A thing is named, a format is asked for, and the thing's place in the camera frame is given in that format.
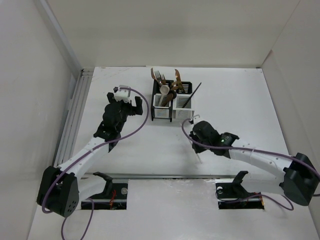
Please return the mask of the silver fork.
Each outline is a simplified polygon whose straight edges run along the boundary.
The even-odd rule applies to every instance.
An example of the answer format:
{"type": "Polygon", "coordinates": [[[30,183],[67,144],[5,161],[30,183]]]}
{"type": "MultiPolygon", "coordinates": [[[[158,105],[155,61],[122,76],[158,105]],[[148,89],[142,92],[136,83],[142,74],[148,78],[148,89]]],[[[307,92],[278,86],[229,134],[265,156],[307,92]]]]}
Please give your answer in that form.
{"type": "Polygon", "coordinates": [[[155,76],[156,80],[157,80],[159,83],[162,82],[162,76],[161,76],[161,74],[160,74],[160,72],[159,72],[158,70],[155,70],[155,71],[154,71],[154,76],[155,76]]]}

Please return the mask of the black round spoon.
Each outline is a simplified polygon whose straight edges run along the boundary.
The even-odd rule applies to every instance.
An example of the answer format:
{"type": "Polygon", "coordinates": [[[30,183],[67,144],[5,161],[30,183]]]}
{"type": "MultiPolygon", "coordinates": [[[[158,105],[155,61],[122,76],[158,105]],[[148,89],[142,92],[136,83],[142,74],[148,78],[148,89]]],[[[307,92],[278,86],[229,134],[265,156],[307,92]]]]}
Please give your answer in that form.
{"type": "Polygon", "coordinates": [[[167,94],[166,97],[166,101],[170,102],[172,100],[174,100],[177,97],[177,93],[175,91],[169,91],[169,93],[167,94]]]}

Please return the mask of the copper knife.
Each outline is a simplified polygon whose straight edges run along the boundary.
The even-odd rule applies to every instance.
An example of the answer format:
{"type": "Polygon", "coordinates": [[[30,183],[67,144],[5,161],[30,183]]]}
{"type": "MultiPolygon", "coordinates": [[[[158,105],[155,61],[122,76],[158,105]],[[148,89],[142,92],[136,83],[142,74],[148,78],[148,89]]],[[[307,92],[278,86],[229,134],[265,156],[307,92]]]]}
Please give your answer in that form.
{"type": "Polygon", "coordinates": [[[177,69],[174,69],[174,71],[175,71],[176,85],[179,85],[181,83],[180,72],[177,69]]]}

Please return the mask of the black chopstick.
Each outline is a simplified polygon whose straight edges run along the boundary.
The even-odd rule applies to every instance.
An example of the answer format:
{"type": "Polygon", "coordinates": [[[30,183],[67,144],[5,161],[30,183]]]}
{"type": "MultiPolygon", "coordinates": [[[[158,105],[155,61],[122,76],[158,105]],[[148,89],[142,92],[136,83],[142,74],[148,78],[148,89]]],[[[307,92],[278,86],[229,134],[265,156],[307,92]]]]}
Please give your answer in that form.
{"type": "Polygon", "coordinates": [[[192,92],[192,94],[190,95],[190,97],[187,99],[187,101],[184,103],[184,105],[182,106],[182,108],[185,108],[188,103],[191,101],[192,97],[195,95],[195,93],[198,91],[199,87],[202,85],[202,82],[199,83],[199,85],[196,87],[196,89],[192,92]]]}

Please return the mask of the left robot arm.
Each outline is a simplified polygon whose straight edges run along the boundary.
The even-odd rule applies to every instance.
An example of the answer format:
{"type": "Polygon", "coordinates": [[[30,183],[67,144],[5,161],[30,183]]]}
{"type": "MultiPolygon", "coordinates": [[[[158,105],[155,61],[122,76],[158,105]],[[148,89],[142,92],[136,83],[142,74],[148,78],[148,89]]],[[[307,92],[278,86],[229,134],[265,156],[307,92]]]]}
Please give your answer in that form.
{"type": "Polygon", "coordinates": [[[98,195],[107,198],[114,193],[113,179],[99,171],[85,177],[88,169],[104,155],[113,150],[119,141],[127,139],[142,129],[125,136],[121,135],[129,116],[141,116],[143,104],[148,101],[143,95],[135,96],[135,105],[128,96],[107,94],[109,103],[104,108],[102,122],[93,137],[76,155],[57,167],[47,167],[42,175],[36,202],[43,213],[56,213],[69,217],[82,201],[98,195]]]}

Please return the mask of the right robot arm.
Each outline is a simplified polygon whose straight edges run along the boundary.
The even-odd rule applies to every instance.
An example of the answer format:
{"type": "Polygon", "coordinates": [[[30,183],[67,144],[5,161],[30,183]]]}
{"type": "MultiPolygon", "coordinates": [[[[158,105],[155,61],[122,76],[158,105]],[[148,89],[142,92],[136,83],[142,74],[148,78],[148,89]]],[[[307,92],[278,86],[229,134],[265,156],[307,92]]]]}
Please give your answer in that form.
{"type": "Polygon", "coordinates": [[[211,151],[216,156],[241,161],[268,172],[271,176],[241,170],[234,178],[215,183],[216,197],[233,204],[261,193],[278,194],[300,206],[308,206],[320,183],[320,175],[310,159],[298,152],[295,156],[257,149],[239,136],[218,133],[212,125],[198,116],[189,120],[192,130],[186,135],[196,154],[211,151]]]}

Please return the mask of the black utensil rack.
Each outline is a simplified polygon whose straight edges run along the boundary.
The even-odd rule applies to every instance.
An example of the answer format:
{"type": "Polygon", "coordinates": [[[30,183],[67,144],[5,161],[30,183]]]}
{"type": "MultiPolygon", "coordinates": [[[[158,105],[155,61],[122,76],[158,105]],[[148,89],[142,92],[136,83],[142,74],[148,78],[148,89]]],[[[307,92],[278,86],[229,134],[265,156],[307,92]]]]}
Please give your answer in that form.
{"type": "Polygon", "coordinates": [[[159,101],[161,98],[160,92],[161,86],[159,83],[154,80],[153,81],[153,88],[152,88],[152,98],[151,98],[151,120],[154,119],[162,119],[162,120],[169,120],[172,122],[173,120],[173,100],[167,101],[167,95],[163,98],[162,105],[159,106],[159,101]]]}

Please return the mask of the white utensil rack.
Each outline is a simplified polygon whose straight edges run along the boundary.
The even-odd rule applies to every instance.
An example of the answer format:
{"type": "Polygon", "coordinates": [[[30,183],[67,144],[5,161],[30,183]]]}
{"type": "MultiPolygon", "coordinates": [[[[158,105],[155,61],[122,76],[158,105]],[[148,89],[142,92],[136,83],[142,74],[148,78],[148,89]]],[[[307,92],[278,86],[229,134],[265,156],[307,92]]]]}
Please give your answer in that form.
{"type": "Polygon", "coordinates": [[[193,93],[193,84],[189,81],[183,81],[182,86],[184,91],[179,88],[175,91],[176,98],[172,105],[172,118],[177,121],[190,119],[194,116],[194,108],[190,99],[193,93]]]}

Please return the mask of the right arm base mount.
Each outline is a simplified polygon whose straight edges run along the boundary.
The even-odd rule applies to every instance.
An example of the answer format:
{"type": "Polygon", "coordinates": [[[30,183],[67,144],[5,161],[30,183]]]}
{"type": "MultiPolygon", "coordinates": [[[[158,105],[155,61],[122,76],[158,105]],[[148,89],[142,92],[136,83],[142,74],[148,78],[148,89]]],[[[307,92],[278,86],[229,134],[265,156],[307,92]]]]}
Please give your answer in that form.
{"type": "Polygon", "coordinates": [[[248,171],[240,171],[235,178],[215,181],[215,196],[219,210],[264,210],[261,192],[248,192],[241,185],[248,171]]]}

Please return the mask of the aluminium rail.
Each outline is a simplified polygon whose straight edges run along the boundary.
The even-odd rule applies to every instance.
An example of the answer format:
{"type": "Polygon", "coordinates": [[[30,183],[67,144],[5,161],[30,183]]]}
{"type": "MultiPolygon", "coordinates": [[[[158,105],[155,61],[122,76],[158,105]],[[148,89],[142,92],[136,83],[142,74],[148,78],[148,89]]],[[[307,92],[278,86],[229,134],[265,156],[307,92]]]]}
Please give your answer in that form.
{"type": "Polygon", "coordinates": [[[114,179],[233,179],[235,175],[211,175],[211,174],[133,174],[133,173],[108,173],[114,179]]]}

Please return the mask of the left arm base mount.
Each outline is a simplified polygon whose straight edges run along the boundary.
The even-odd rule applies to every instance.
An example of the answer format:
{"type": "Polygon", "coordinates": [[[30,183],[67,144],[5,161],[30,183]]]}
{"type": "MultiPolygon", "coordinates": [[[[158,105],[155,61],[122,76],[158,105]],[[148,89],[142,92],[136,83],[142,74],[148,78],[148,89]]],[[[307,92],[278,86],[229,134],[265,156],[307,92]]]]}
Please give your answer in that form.
{"type": "Polygon", "coordinates": [[[126,210],[128,180],[116,179],[105,173],[84,175],[79,181],[79,210],[126,210]]]}

